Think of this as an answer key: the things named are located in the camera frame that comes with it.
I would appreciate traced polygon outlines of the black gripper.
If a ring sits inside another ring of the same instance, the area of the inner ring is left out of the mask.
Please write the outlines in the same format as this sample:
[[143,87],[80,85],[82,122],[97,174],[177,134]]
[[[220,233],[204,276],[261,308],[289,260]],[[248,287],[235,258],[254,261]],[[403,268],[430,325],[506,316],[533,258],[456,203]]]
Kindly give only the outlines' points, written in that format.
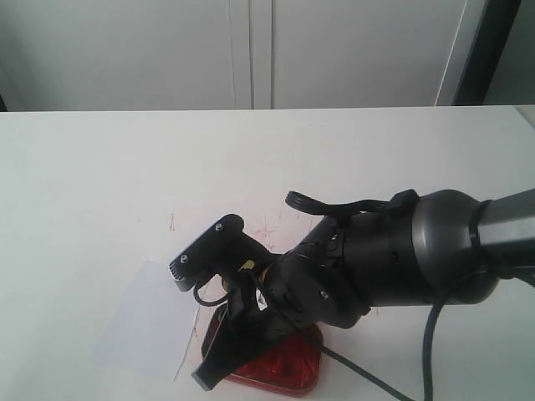
[[291,336],[318,343],[317,327],[301,322],[275,299],[265,280],[270,269],[269,263],[251,258],[238,267],[225,317],[209,324],[201,364],[191,374],[205,391]]

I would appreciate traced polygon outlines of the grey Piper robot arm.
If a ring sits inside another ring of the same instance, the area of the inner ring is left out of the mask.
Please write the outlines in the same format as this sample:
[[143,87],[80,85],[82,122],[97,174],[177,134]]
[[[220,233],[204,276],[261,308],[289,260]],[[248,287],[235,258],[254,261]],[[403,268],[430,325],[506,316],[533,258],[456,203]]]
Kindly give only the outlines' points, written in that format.
[[430,400],[442,308],[482,302],[501,280],[534,282],[532,190],[484,201],[457,190],[406,190],[341,205],[291,192],[287,203],[319,223],[283,254],[246,235],[234,214],[194,242],[196,267],[227,284],[193,373],[207,391],[309,325],[350,328],[374,307],[428,305],[421,363]]

